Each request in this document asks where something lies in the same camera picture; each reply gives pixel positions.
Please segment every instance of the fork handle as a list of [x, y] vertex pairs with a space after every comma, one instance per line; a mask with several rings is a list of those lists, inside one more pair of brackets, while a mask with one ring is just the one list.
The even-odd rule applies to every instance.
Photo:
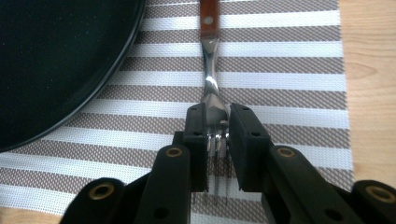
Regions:
[[200, 2], [201, 39], [219, 38], [219, 0]]

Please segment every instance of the black pan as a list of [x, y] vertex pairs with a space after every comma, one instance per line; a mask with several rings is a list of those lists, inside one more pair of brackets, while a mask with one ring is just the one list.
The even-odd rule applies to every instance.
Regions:
[[145, 0], [0, 2], [0, 152], [75, 115], [114, 74]]

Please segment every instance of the striped placemat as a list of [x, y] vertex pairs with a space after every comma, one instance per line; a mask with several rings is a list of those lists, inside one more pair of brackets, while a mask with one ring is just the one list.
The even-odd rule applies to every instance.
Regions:
[[[0, 206], [61, 215], [96, 178], [129, 183], [149, 172], [202, 97], [198, 14], [197, 0], [148, 0], [135, 45], [105, 89], [55, 132], [0, 154]], [[277, 145], [301, 150], [328, 181], [349, 189], [337, 1], [224, 0], [220, 27], [225, 102], [251, 107]], [[220, 189], [214, 206], [197, 195], [191, 223], [266, 221], [261, 195], [238, 191], [235, 178], [226, 196]]]

